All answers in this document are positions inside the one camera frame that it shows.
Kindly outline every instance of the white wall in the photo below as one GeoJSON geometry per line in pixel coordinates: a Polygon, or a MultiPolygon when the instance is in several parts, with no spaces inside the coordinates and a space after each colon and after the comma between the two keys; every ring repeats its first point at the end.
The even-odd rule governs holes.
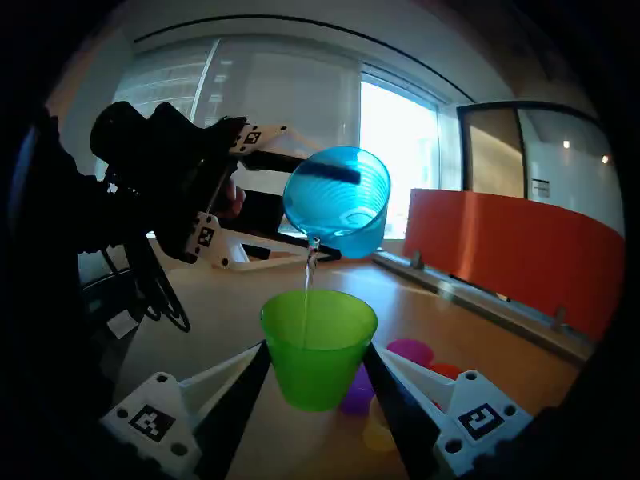
{"type": "MultiPolygon", "coordinates": [[[[415,56],[450,78],[474,99],[509,99],[513,94],[494,66],[453,29],[411,0],[137,0],[126,24],[130,39],[200,18],[232,14],[277,14],[312,19],[355,30],[415,56]]],[[[427,84],[447,102],[468,102],[455,89],[419,64],[384,46],[321,26],[271,19],[234,19],[173,30],[136,44],[145,50],[179,39],[206,35],[280,34],[310,38],[337,48],[370,56],[400,70],[405,77],[427,84]]]]}
{"type": "Polygon", "coordinates": [[[622,197],[615,166],[562,145],[526,142],[529,200],[561,206],[592,217],[624,236],[622,197]],[[548,198],[532,190],[532,178],[547,180],[548,198]]]}

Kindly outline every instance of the wooden table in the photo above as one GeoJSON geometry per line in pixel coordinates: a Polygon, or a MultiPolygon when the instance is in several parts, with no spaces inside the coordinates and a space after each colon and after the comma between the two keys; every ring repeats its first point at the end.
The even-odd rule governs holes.
{"type": "MultiPolygon", "coordinates": [[[[184,334],[165,318],[145,318],[123,363],[116,401],[154,372],[181,380],[262,340],[262,304],[302,288],[304,268],[235,273],[204,265],[172,270],[168,277],[192,330],[184,334]]],[[[371,305],[378,315],[374,342],[380,346],[396,338],[422,340],[436,362],[479,370],[530,414],[558,404],[578,373],[548,351],[369,263],[321,265],[314,286],[371,305]]],[[[365,448],[364,423],[339,411],[311,414],[289,406],[272,369],[228,478],[404,478],[396,452],[365,448]]]]}

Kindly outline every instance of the white plastic bracket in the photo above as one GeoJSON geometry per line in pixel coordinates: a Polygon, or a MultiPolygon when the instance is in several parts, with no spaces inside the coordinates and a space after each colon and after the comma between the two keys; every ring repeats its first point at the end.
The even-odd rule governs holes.
{"type": "Polygon", "coordinates": [[[215,215],[199,212],[194,221],[194,232],[189,237],[186,251],[204,258],[212,266],[230,270],[256,270],[272,266],[306,262],[308,250],[301,246],[277,242],[220,227],[215,215]],[[287,252],[288,257],[249,261],[242,244],[260,246],[272,251],[287,252]]]}
{"type": "Polygon", "coordinates": [[[471,470],[477,456],[493,454],[498,442],[514,438],[531,421],[527,412],[476,370],[451,380],[386,349],[378,353],[440,428],[434,455],[454,477],[471,470]]]}

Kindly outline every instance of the hand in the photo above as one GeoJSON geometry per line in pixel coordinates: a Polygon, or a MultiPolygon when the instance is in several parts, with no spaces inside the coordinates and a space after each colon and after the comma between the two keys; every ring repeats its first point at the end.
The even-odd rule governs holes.
{"type": "Polygon", "coordinates": [[[216,212],[216,216],[219,218],[236,218],[240,215],[242,204],[245,201],[245,191],[239,186],[236,186],[234,180],[230,178],[225,185],[225,194],[230,206],[222,212],[216,212]]]}

